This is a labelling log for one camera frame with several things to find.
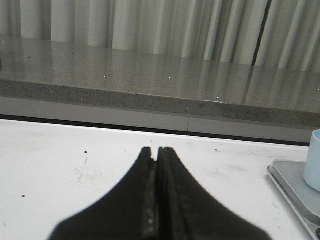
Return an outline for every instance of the scale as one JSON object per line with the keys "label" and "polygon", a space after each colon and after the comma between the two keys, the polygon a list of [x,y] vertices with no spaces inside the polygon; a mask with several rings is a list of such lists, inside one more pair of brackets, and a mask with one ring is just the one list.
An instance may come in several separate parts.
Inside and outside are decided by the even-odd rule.
{"label": "scale", "polygon": [[267,172],[312,239],[320,240],[320,192],[304,180],[305,162],[274,160]]}

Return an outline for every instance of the cup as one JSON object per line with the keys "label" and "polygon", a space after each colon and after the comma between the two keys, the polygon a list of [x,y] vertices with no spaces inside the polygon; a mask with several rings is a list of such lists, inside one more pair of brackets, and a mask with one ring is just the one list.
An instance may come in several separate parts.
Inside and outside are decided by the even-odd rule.
{"label": "cup", "polygon": [[303,178],[310,187],[320,192],[320,129],[312,133]]}

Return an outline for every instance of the white table surface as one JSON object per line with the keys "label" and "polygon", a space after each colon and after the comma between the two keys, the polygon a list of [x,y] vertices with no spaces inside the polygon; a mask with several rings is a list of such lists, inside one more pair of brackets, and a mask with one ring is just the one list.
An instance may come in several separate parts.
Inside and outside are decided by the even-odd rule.
{"label": "white table surface", "polygon": [[308,147],[1,119],[0,239],[46,239],[111,190],[142,147],[153,158],[173,147],[213,197],[274,240],[310,239],[266,171],[305,161]]}

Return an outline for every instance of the gray countertop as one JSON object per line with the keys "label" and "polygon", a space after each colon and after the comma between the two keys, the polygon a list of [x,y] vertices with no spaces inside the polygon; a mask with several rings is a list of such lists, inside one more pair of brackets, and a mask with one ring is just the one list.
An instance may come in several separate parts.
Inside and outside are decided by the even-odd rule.
{"label": "gray countertop", "polygon": [[0,97],[320,127],[319,73],[12,37],[0,57]]}

